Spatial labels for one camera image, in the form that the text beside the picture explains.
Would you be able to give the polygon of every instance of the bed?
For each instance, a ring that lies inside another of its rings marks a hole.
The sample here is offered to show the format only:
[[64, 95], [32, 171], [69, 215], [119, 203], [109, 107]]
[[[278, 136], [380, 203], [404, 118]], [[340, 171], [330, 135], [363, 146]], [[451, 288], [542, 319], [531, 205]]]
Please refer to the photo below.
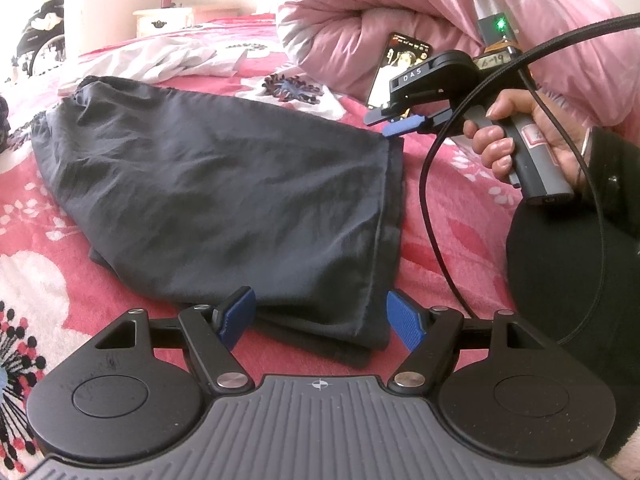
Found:
[[[210, 41], [218, 49], [243, 49], [247, 57], [235, 76], [182, 76], [163, 86], [259, 100], [362, 127], [366, 108], [361, 103], [332, 93], [289, 62], [276, 36], [273, 14], [224, 18], [173, 36]], [[118, 47], [87, 54], [85, 59]], [[5, 92], [14, 129], [57, 102], [59, 79], [60, 74], [52, 71]], [[418, 174], [430, 145], [427, 136], [405, 140], [406, 203], [396, 285], [423, 306], [456, 306], [430, 249], [418, 205]], [[463, 144], [448, 140], [430, 175], [428, 199], [441, 250], [471, 307], [480, 317], [512, 308], [504, 244], [518, 192], [496, 181]], [[4, 381], [0, 473], [8, 478], [19, 478], [40, 458], [26, 427], [24, 403], [49, 370], [132, 307], [146, 308], [151, 317], [176, 313], [170, 304], [133, 294], [91, 263], [89, 248], [50, 197], [30, 142], [0, 154], [0, 380]], [[180, 352], [156, 355], [184, 366]], [[366, 368], [355, 370], [248, 330], [234, 355], [256, 382], [264, 373], [319, 378], [373, 373], [386, 380], [407, 350], [393, 335], [385, 351], [375, 352]], [[481, 351], [465, 351], [459, 366], [481, 357]]]

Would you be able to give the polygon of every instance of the bracelet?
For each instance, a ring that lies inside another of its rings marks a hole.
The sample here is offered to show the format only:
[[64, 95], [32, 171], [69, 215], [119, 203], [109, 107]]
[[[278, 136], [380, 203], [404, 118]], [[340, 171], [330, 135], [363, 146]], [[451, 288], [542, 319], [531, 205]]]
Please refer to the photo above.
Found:
[[[584, 136], [584, 141], [582, 142], [582, 149], [580, 150], [580, 156], [584, 159], [585, 164], [589, 164], [585, 157], [587, 157], [591, 152], [591, 131], [593, 127], [587, 130], [587, 133]], [[575, 178], [576, 187], [580, 183], [580, 177], [582, 176], [582, 166], [578, 164], [578, 175]]]

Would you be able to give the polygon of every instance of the pink comforter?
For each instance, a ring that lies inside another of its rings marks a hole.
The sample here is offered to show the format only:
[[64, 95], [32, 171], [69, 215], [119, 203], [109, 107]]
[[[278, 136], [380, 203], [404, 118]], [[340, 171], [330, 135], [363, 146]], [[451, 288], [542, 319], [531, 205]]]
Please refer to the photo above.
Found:
[[[610, 0], [280, 0], [278, 36], [309, 75], [363, 100], [388, 35], [427, 41], [435, 52], [481, 51], [477, 20], [506, 12], [524, 50], [619, 16]], [[548, 94], [586, 123], [615, 126], [640, 144], [640, 36], [613, 34], [531, 66]]]

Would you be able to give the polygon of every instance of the finger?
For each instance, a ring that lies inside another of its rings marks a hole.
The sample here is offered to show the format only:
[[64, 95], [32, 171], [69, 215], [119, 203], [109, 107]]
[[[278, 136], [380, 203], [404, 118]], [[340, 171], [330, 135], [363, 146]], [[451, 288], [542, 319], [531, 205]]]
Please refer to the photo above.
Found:
[[481, 155], [481, 153], [487, 149], [489, 144], [496, 140], [500, 140], [503, 137], [504, 130], [500, 126], [480, 128], [474, 135], [471, 147], [478, 155]]
[[511, 137], [492, 142], [487, 146], [486, 150], [482, 152], [482, 164], [486, 168], [493, 168], [494, 162], [513, 153], [513, 146], [513, 139], [511, 139]]
[[465, 124], [462, 126], [462, 132], [467, 139], [473, 139], [477, 131], [478, 125], [473, 121], [465, 121]]
[[506, 155], [496, 160], [492, 164], [491, 170], [494, 172], [494, 175], [498, 180], [506, 180], [511, 173], [512, 165], [513, 159], [511, 158], [511, 155]]
[[495, 103], [487, 110], [486, 116], [495, 121], [509, 117], [516, 112], [531, 115], [536, 106], [536, 100], [527, 90], [503, 90], [498, 94]]

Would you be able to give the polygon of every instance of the metal screw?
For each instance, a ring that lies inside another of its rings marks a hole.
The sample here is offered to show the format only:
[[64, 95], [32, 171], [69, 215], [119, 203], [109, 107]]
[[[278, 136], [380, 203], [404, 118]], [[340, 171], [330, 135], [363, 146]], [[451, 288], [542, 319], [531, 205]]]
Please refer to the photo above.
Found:
[[249, 382], [249, 377], [240, 372], [227, 372], [218, 376], [218, 386], [230, 390], [242, 388]]
[[394, 382], [403, 388], [417, 388], [424, 384], [424, 375], [418, 372], [400, 372], [394, 377]]

